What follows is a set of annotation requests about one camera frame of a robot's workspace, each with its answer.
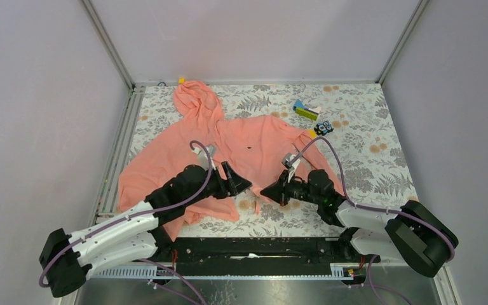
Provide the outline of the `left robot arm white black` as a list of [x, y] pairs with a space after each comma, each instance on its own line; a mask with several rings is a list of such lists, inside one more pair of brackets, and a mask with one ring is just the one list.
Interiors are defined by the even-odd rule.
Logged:
[[189, 165], [127, 211], [94, 226], [66, 233], [52, 231], [39, 256], [39, 286], [55, 298], [66, 296], [93, 275], [120, 264], [153, 257], [164, 261], [172, 245], [163, 225], [183, 216], [201, 200], [223, 200], [246, 191], [252, 183], [228, 162], [203, 168]]

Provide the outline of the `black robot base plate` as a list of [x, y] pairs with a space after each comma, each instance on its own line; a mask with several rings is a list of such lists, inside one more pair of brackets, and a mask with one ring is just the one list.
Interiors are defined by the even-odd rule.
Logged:
[[348, 265], [361, 269], [371, 260], [339, 238], [177, 238], [148, 259], [171, 267], [184, 265], [217, 272], [303, 271], [306, 266]]

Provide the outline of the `salmon pink hooded jacket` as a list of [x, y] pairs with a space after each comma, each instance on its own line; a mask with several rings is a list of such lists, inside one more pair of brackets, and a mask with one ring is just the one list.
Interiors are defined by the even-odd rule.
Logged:
[[316, 206], [291, 201], [282, 207], [261, 196], [283, 170], [287, 153], [305, 149], [297, 175], [324, 169], [340, 191], [337, 165], [311, 146], [309, 123], [293, 111], [325, 101], [313, 85], [206, 85], [188, 81], [175, 88], [150, 87], [140, 106], [130, 162], [118, 180], [118, 211], [128, 210], [153, 190], [197, 162], [190, 141], [216, 148], [217, 165], [227, 161], [252, 182], [236, 198], [203, 200], [165, 225], [170, 237], [327, 237], [341, 229], [321, 220]]

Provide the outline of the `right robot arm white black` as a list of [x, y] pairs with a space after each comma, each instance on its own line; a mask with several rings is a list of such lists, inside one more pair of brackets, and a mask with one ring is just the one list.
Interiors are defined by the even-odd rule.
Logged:
[[261, 194], [285, 206], [289, 200], [313, 203], [321, 220], [343, 227], [340, 256], [354, 262], [362, 255], [404, 261], [415, 272], [432, 278], [452, 259], [457, 236], [420, 202], [409, 200], [399, 210], [351, 204], [336, 191], [325, 170], [307, 180], [283, 171]]

